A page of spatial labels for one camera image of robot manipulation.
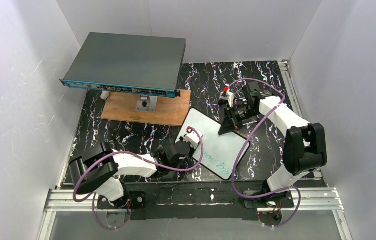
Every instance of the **white enclosure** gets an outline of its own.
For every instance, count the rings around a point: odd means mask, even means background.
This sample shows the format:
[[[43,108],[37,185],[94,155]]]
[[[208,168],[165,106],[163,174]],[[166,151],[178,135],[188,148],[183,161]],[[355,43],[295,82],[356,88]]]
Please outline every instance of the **white enclosure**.
[[[0,239],[38,234],[85,96],[58,79],[89,32],[185,38],[185,63],[291,59],[304,117],[326,131],[324,179],[353,238],[376,239],[371,0],[0,1]]]
[[[89,32],[186,39],[184,63],[289,59],[321,0],[57,0]]]
[[[376,1],[324,0],[290,69],[306,119],[325,128],[323,177],[353,239],[376,239]]]
[[[0,240],[37,237],[84,99],[58,81],[79,49],[55,1],[0,1]]]

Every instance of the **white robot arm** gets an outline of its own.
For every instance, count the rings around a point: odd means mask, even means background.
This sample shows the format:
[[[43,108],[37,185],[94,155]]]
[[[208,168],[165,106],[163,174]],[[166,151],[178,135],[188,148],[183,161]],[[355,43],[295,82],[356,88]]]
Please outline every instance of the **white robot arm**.
[[[245,100],[229,103],[228,97],[221,97],[225,103],[225,118],[219,134],[225,134],[242,127],[242,121],[258,114],[266,115],[277,106],[280,98],[263,90],[256,82],[249,82],[243,88]],[[310,124],[292,112],[286,104],[280,104],[268,119],[284,135],[285,142],[282,166],[266,179],[260,194],[292,186],[310,171],[326,164],[324,129],[319,123]]]
[[[197,148],[200,140],[193,132],[187,130],[187,134],[174,145],[159,149],[152,154],[138,155],[153,163],[177,167],[182,160]],[[69,170],[74,183],[79,181],[85,171],[98,159],[111,153],[117,152],[111,149],[109,143],[101,143],[86,150],[80,156],[74,157],[69,162]],[[109,157],[92,170],[81,183],[77,194],[97,193],[108,199],[116,208],[123,207],[129,200],[124,184],[116,176],[131,175],[144,178],[157,178],[168,174],[168,170],[156,167],[156,165],[143,161],[130,154],[121,153]]]

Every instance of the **metal stand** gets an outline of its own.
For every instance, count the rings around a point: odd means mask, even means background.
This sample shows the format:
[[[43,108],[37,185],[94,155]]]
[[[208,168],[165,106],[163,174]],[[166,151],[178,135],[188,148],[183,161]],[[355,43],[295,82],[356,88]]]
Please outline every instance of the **metal stand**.
[[[157,96],[148,96],[148,95],[140,95],[139,101],[136,104],[136,111],[137,112],[155,112],[155,107],[157,106]]]

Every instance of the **whiteboard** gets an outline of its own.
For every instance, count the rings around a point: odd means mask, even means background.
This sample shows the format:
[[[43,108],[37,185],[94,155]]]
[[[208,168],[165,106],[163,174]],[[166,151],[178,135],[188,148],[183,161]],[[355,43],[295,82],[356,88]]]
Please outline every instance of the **whiteboard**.
[[[217,133],[220,124],[196,109],[189,109],[188,115],[183,122],[182,128],[175,142],[186,134],[188,126],[194,127],[203,133],[204,145],[201,165],[223,180],[229,180],[233,164],[245,139],[234,132],[219,136]],[[242,156],[248,150],[250,143],[242,152]],[[201,147],[198,146],[192,158],[198,160],[201,154]]]

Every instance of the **black marble tabletop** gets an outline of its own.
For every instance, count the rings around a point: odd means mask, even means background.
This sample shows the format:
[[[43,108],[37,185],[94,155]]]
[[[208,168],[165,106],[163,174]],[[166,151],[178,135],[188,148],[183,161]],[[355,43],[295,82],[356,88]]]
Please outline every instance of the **black marble tabletop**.
[[[191,108],[220,121],[217,104],[219,92],[234,80],[241,78],[263,80],[286,95],[276,61],[187,63],[182,66],[177,88],[191,91]],[[236,92],[235,97],[242,97],[242,92],[238,90],[243,85],[243,83],[235,85],[236,89],[233,90]],[[100,94],[100,91],[94,90],[89,90],[86,94],[71,155],[109,140],[111,135],[119,136],[125,149],[136,154],[147,154],[158,147],[174,143],[180,127],[102,120],[101,112],[105,102],[101,100]],[[287,95],[285,103],[290,107]],[[246,137],[255,124],[245,125],[239,134]],[[270,177],[281,165],[283,140],[284,137],[279,130],[266,120],[251,139],[251,145],[237,167],[235,178],[237,180],[264,180]],[[124,176],[123,179],[125,182],[164,181],[139,176]],[[188,173],[178,172],[174,176],[174,181],[199,182],[221,181],[221,179],[204,167],[198,166]],[[71,185],[69,172],[66,173],[63,183]]]

